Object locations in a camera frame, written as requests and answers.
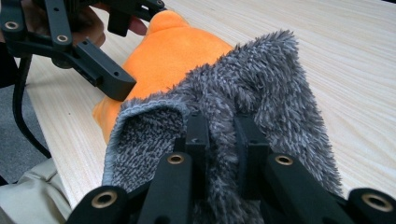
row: human hand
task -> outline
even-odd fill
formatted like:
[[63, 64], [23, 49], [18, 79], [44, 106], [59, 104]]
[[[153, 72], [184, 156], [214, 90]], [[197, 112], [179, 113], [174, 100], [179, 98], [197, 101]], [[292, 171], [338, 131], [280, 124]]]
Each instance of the human hand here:
[[[50, 30], [45, 10], [34, 4], [32, 0], [22, 0], [21, 4], [28, 31], [39, 35], [49, 35]], [[95, 4], [94, 7], [109, 11], [108, 7], [104, 4]], [[77, 22], [74, 25], [72, 31], [74, 45], [85, 40], [87, 37], [98, 47], [102, 46], [105, 42], [104, 25], [90, 7], [85, 7], [80, 11]], [[133, 17], [130, 30], [138, 35], [144, 35], [147, 27], [141, 20]], [[0, 42], [5, 42], [1, 32]]]

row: light wood grain surface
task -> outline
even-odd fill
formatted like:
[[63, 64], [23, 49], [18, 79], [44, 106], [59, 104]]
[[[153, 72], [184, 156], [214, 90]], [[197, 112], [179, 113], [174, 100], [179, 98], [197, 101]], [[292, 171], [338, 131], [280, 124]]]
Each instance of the light wood grain surface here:
[[[231, 45], [292, 30], [345, 195], [369, 187], [396, 197], [396, 5], [374, 0], [165, 4]], [[99, 14], [107, 22], [107, 14]], [[106, 37], [102, 50], [119, 64], [142, 38]], [[74, 207], [102, 180], [106, 144], [92, 108], [104, 95], [75, 71], [41, 57], [34, 57], [27, 90]]]

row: screw hole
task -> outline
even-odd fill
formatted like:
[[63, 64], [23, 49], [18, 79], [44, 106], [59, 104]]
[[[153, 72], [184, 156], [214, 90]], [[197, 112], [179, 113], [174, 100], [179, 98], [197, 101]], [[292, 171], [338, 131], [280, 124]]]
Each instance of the screw hole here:
[[6, 28], [7, 28], [8, 30], [16, 30], [16, 29], [18, 29], [18, 27], [20, 27], [20, 26], [18, 25], [18, 23], [15, 22], [15, 21], [8, 21], [8, 22], [6, 22], [5, 26], [6, 26]]
[[183, 161], [184, 157], [178, 154], [174, 154], [168, 157], [168, 162], [171, 164], [181, 164]]
[[277, 157], [275, 157], [275, 160], [277, 163], [282, 164], [282, 165], [292, 165], [293, 164], [293, 160], [287, 156], [277, 156]]
[[59, 42], [66, 42], [69, 38], [65, 35], [58, 35], [56, 39], [58, 39]]
[[393, 211], [393, 206], [388, 200], [385, 198], [373, 194], [373, 193], [365, 193], [361, 195], [363, 201], [369, 205], [370, 207], [379, 210], [381, 212], [391, 212]]
[[117, 193], [114, 190], [107, 190], [96, 195], [91, 202], [92, 207], [105, 208], [117, 200]]

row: orange fabric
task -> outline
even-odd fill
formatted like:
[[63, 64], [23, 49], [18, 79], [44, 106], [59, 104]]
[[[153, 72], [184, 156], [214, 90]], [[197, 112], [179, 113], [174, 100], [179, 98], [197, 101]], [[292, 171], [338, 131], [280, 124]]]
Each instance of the orange fabric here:
[[[151, 20], [146, 36], [123, 66], [136, 80], [126, 100], [166, 92], [196, 66], [212, 64], [231, 49], [215, 35], [190, 27], [176, 12], [160, 12]], [[93, 117], [102, 128], [106, 142], [121, 104], [105, 97], [93, 109]]]

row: gray fur fabric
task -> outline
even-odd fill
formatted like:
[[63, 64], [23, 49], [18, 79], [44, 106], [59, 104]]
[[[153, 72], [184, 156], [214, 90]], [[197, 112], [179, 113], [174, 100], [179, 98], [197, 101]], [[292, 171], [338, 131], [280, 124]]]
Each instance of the gray fur fabric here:
[[210, 141], [208, 197], [195, 202], [195, 223], [263, 223], [258, 202], [237, 194], [233, 117], [250, 113], [275, 152], [298, 158], [316, 180], [341, 195], [324, 122], [298, 62], [297, 42], [279, 31], [236, 46], [213, 65], [190, 71], [168, 93], [121, 107], [106, 152], [103, 185], [128, 192], [153, 178], [160, 157], [200, 110]]

